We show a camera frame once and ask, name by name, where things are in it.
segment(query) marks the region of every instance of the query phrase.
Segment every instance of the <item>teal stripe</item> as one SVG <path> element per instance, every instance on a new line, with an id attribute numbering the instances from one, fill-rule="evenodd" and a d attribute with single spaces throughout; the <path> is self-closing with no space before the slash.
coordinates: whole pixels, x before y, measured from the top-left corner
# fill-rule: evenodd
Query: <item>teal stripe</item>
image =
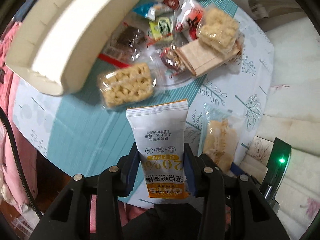
<path id="1" fill-rule="evenodd" d="M 139 4 L 153 0 L 141 0 Z M 237 5 L 231 0 L 199 0 L 206 7 L 215 4 L 232 17 Z M 92 67 L 84 88 L 76 94 L 63 97 L 56 114 L 48 147 L 48 159 L 73 176 L 76 173 L 92 176 L 115 165 L 119 158 L 127 155 L 134 142 L 131 127 L 125 117 L 125 109 L 106 111 L 101 108 L 96 78 L 102 71 L 114 67 L 97 59 Z M 193 102 L 205 76 L 185 87 L 169 90 L 132 107 L 151 106 L 187 99 Z M 131 195 L 143 181 L 143 171 L 138 170 L 136 183 Z"/>

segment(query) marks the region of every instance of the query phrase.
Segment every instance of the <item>table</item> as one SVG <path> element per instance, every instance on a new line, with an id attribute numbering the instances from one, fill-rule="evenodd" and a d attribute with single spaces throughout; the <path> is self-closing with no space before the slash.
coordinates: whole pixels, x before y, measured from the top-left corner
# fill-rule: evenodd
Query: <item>table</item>
<path id="1" fill-rule="evenodd" d="M 141 0 L 140 3 L 148 1 L 152 0 Z M 138 105 L 187 98 L 189 112 L 185 142 L 190 144 L 194 153 L 199 145 L 205 102 L 236 114 L 245 114 L 245 127 L 234 160 L 239 164 L 262 118 L 271 82 L 274 50 L 263 31 L 231 0 L 200 1 L 204 7 L 211 3 L 240 22 L 240 31 L 245 35 L 242 58 L 198 79 L 184 76 L 178 84 L 169 86 L 166 94 Z M 14 123 L 39 152 L 70 176 L 101 173 L 128 154 L 134 142 L 125 111 L 110 112 L 101 107 L 96 77 L 110 68 L 111 65 L 97 59 L 84 88 L 79 93 L 60 98 L 43 95 L 20 81 L 13 110 Z M 158 202 L 158 199 L 148 198 L 141 168 L 130 196 L 121 200 L 145 208 Z"/>

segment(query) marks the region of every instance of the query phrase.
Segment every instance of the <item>brown floor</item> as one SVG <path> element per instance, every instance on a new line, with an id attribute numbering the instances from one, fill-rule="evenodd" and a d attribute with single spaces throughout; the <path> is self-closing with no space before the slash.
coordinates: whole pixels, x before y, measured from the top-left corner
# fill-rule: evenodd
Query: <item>brown floor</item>
<path id="1" fill-rule="evenodd" d="M 37 153 L 37 184 L 38 196 L 36 204 L 42 212 L 45 212 L 59 192 L 69 182 L 71 177 L 53 165 L 41 153 Z M 19 212 L 6 202 L 2 202 L 0 210 L 7 221 L 12 225 L 15 217 L 19 217 Z M 16 229 L 17 235 L 23 239 L 23 234 Z"/>

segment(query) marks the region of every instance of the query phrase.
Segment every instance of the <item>pink clothing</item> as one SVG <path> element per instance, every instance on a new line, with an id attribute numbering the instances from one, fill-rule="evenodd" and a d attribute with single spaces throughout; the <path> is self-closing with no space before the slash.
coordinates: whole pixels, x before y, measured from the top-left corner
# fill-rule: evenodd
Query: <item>pink clothing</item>
<path id="1" fill-rule="evenodd" d="M 12 121 L 12 112 L 16 91 L 19 84 L 19 77 L 14 74 L 5 64 L 5 56 L 9 50 L 13 37 L 21 23 L 15 23 L 7 32 L 3 41 L 0 41 L 0 69 L 4 71 L 3 84 L 0 83 L 0 107 L 7 114 L 15 141 L 17 144 L 21 165 L 30 187 L 30 191 L 36 197 L 37 182 L 36 182 L 36 149 L 24 138 Z M 11 144 L 6 130 L 2 123 L 1 130 L 4 130 L 5 137 L 0 138 L 0 176 L 4 175 L 4 182 L 8 185 L 11 194 L 16 201 L 16 209 L 22 212 L 22 205 L 28 203 L 28 198 L 19 178 L 17 167 L 13 158 Z"/>
<path id="2" fill-rule="evenodd" d="M 91 198 L 91 210 L 90 210 L 90 233 L 96 232 L 96 204 L 97 195 L 92 195 Z M 121 226 L 126 225 L 131 219 L 141 215 L 146 211 L 144 208 L 132 206 L 121 201 L 118 201 L 119 214 Z"/>

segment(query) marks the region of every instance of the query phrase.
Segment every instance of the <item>beige plastic tray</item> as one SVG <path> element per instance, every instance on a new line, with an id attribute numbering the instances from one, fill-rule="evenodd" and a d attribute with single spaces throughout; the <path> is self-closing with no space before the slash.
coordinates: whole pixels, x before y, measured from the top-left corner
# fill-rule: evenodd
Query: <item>beige plastic tray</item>
<path id="1" fill-rule="evenodd" d="M 41 93 L 77 92 L 112 32 L 138 1 L 39 0 L 5 63 Z"/>

